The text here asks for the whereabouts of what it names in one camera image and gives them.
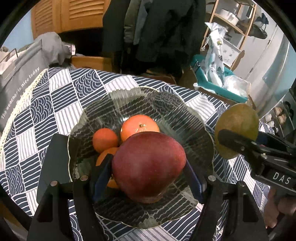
blue and white tablecloth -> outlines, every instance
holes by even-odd
[[[38,206],[37,185],[52,135],[68,135],[78,122],[83,109],[93,101],[115,89],[131,89],[137,86],[149,86],[178,95],[186,105],[200,114],[212,135],[218,117],[229,107],[222,101],[198,91],[145,77],[122,76],[93,69],[46,70],[22,107],[23,111],[14,119],[0,159],[0,183],[28,215],[34,215]],[[272,132],[263,123],[260,123],[260,130]],[[213,163],[222,180],[230,183],[244,180],[258,207],[263,211],[269,187],[251,178],[250,166],[242,156],[228,161],[216,153]],[[100,221],[109,240],[185,241],[189,240],[201,209],[202,205],[199,204],[185,217],[153,229],[133,229],[122,223],[105,219]],[[82,240],[73,201],[69,202],[69,213],[75,239]],[[218,222],[214,240],[221,237],[224,221],[223,215]]]

hand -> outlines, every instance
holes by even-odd
[[[274,203],[274,195],[276,190],[270,188],[267,199],[268,202],[264,207],[263,218],[266,227],[274,228],[277,224],[277,217],[279,213],[286,215],[293,215],[296,210],[296,198],[294,197],[284,197],[279,201],[279,204]]]

small orange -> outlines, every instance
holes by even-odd
[[[131,135],[142,131],[159,132],[159,127],[149,116],[134,115],[123,123],[120,131],[121,140],[125,141]]]
[[[118,137],[113,130],[102,128],[94,133],[92,143],[94,149],[101,153],[111,147],[118,147]]]
[[[104,150],[98,157],[98,159],[96,160],[96,166],[99,166],[102,161],[104,160],[104,158],[106,157],[107,154],[112,154],[114,155],[117,151],[118,147],[111,147],[107,150]],[[117,188],[119,189],[119,187],[117,186],[115,180],[113,179],[113,176],[110,178],[108,184],[107,184],[107,187],[110,187],[110,188]]]

table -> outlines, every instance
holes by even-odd
[[[145,77],[120,75],[93,69],[50,68],[42,72],[36,87],[27,95],[21,112],[11,122],[0,156],[0,183],[9,196],[28,214],[37,209],[37,185],[51,137],[55,133],[68,135],[85,107],[116,89],[149,86],[178,95],[187,106],[196,110],[206,129],[214,136],[218,117],[229,107],[222,101],[177,85]],[[272,129],[260,122],[260,131]],[[269,187],[250,176],[250,166],[242,156],[225,160],[215,152],[214,170],[229,183],[244,180],[261,211],[266,204]],[[227,202],[223,204],[225,213]],[[198,220],[202,205],[197,205],[183,218],[153,229],[133,229],[103,218],[100,222],[109,240],[188,240]],[[73,200],[69,213],[76,240],[82,240]],[[219,240],[225,215],[219,220],[214,240]]]

metal rivet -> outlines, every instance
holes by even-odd
[[[213,176],[213,175],[210,175],[210,176],[208,176],[207,178],[208,178],[211,182],[216,181],[216,177]]]
[[[57,185],[57,181],[52,181],[52,182],[50,183],[50,185],[51,185],[52,187],[56,186],[56,185]]]
[[[81,176],[80,180],[81,181],[86,181],[89,177],[87,175]]]
[[[261,157],[263,157],[264,159],[267,159],[267,155],[265,154],[261,154]]]
[[[244,187],[246,185],[246,183],[244,181],[239,181],[239,185]]]

